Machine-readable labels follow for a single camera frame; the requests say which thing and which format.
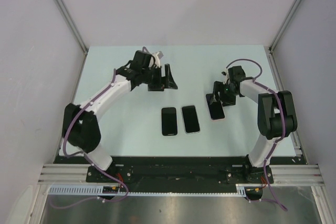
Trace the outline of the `dark blue phone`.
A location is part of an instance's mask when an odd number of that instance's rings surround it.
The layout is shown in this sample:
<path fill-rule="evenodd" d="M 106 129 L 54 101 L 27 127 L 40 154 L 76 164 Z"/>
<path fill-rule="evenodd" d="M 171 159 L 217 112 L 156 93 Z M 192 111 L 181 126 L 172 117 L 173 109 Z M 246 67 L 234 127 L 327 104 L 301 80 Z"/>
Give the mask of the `dark blue phone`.
<path fill-rule="evenodd" d="M 210 94 L 206 94 L 206 102 L 207 102 L 207 107 L 208 107 L 208 111 L 210 114 L 210 117 L 212 118 L 222 118 L 225 117 L 224 111 L 223 111 L 223 107 L 221 105 L 221 102 L 214 102 L 214 103 L 210 103 L 210 98 L 211 98 L 211 93 Z"/>

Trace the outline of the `pink phone case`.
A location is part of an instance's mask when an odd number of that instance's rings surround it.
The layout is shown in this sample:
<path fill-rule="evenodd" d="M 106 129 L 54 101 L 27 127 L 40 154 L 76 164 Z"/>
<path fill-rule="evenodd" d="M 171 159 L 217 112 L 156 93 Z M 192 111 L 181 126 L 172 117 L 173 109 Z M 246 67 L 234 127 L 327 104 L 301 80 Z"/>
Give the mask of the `pink phone case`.
<path fill-rule="evenodd" d="M 225 117 L 222 117 L 222 118 L 212 118 L 211 117 L 212 121 L 221 121 L 221 120 L 224 120 L 224 119 L 225 119 Z"/>

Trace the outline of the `black phone case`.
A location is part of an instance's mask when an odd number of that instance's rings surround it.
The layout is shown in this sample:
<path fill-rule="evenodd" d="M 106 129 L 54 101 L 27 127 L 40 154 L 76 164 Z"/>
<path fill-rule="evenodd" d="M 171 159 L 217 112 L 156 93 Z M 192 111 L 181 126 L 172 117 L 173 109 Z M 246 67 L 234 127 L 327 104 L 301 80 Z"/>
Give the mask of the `black phone case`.
<path fill-rule="evenodd" d="M 161 110 L 161 125 L 162 125 L 162 135 L 163 136 L 174 136 L 177 135 L 177 115 L 176 108 L 166 107 Z"/>

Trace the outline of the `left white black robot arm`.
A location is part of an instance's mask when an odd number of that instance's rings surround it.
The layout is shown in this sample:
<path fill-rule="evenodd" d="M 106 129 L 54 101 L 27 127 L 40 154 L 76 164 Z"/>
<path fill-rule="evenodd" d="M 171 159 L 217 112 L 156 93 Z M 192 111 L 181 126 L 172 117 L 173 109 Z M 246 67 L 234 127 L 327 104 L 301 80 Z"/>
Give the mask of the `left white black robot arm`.
<path fill-rule="evenodd" d="M 62 123 L 62 151 L 70 143 L 98 168 L 98 176 L 105 182 L 115 178 L 113 159 L 102 147 L 99 121 L 112 105 L 136 87 L 146 84 L 149 91 L 178 89 L 168 63 L 161 64 L 163 53 L 137 50 L 133 59 L 113 71 L 112 79 L 95 95 L 80 104 L 65 107 Z"/>

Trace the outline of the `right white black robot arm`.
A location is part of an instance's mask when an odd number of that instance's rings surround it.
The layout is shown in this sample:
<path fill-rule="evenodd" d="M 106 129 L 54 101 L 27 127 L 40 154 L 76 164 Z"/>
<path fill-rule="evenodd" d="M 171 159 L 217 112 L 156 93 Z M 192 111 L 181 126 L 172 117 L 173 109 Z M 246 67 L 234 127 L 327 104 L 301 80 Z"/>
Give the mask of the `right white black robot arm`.
<path fill-rule="evenodd" d="M 237 97 L 247 97 L 257 104 L 259 138 L 247 155 L 248 166 L 242 169 L 243 179 L 254 183 L 261 177 L 260 167 L 270 163 L 278 145 L 297 130 L 295 105 L 290 91 L 275 91 L 247 77 L 242 66 L 223 72 L 225 81 L 215 81 L 213 92 L 206 95 L 207 106 L 214 119 L 225 106 L 236 104 Z"/>

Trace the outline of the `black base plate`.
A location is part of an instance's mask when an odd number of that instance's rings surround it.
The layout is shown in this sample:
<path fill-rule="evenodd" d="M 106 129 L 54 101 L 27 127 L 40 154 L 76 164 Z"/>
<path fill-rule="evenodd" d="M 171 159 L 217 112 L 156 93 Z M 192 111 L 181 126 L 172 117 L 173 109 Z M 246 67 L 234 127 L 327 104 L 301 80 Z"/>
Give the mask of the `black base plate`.
<path fill-rule="evenodd" d="M 215 179 L 227 184 L 273 182 L 276 166 L 306 165 L 302 157 L 273 157 L 266 168 L 253 168 L 245 157 L 115 157 L 111 176 L 130 185 L 142 179 Z"/>

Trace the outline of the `right aluminium frame post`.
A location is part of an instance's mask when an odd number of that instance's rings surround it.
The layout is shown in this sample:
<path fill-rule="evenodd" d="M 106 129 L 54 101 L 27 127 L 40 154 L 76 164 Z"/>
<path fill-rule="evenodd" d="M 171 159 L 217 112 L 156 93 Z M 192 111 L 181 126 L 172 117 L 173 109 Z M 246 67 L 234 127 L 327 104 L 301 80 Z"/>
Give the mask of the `right aluminium frame post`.
<path fill-rule="evenodd" d="M 271 54 L 276 49 L 278 43 L 280 42 L 282 36 L 286 32 L 288 26 L 290 25 L 292 19 L 294 18 L 295 14 L 298 11 L 302 2 L 303 2 L 303 0 L 294 0 L 293 3 L 291 4 L 291 6 L 290 6 L 283 22 L 281 23 L 275 37 L 273 38 L 270 46 L 268 47 L 268 50 Z"/>

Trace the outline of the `aluminium frame post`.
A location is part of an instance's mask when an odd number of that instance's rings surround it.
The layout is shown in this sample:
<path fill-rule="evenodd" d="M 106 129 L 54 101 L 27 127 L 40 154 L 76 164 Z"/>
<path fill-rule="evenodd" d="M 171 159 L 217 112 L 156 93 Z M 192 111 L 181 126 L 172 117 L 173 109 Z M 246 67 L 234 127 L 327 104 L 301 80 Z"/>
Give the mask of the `aluminium frame post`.
<path fill-rule="evenodd" d="M 275 37 L 273 38 L 270 46 L 268 47 L 268 50 L 271 54 L 276 49 L 278 43 L 280 42 L 282 36 L 286 32 L 288 26 L 290 25 L 292 19 L 294 18 L 295 14 L 298 11 L 302 2 L 303 2 L 303 0 L 294 0 L 293 3 L 291 4 L 291 6 L 290 6 L 283 22 L 281 23 Z"/>
<path fill-rule="evenodd" d="M 61 16 L 63 17 L 66 25 L 68 26 L 71 34 L 73 35 L 75 41 L 77 42 L 78 46 L 80 47 L 81 51 L 84 53 L 84 55 L 86 56 L 88 53 L 88 47 L 86 46 L 80 32 L 79 29 L 77 27 L 77 25 L 75 24 L 74 19 L 72 18 L 66 3 L 64 0 L 53 0 L 61 14 Z"/>

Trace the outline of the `aluminium front rail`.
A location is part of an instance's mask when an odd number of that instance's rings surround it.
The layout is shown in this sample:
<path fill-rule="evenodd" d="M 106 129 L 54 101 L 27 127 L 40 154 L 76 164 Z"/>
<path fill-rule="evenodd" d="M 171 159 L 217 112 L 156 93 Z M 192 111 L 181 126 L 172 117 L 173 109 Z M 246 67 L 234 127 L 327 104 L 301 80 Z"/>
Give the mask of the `aluminium front rail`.
<path fill-rule="evenodd" d="M 86 183 L 87 164 L 45 164 L 38 180 L 39 184 L 80 185 Z"/>

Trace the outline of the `left aluminium frame post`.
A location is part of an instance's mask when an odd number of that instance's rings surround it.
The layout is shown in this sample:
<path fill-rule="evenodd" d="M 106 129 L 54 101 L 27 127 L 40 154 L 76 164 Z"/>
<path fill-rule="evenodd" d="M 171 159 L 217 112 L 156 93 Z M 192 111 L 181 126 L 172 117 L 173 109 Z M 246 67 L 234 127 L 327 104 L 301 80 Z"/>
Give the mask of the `left aluminium frame post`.
<path fill-rule="evenodd" d="M 81 51 L 84 53 L 84 55 L 86 56 L 88 53 L 88 47 L 86 46 L 80 32 L 79 29 L 77 27 L 77 25 L 75 24 L 74 19 L 72 18 L 66 3 L 64 0 L 53 0 L 61 14 L 61 16 L 63 17 L 66 25 L 68 26 L 71 34 L 73 35 L 75 41 L 77 42 L 78 46 L 80 47 Z"/>

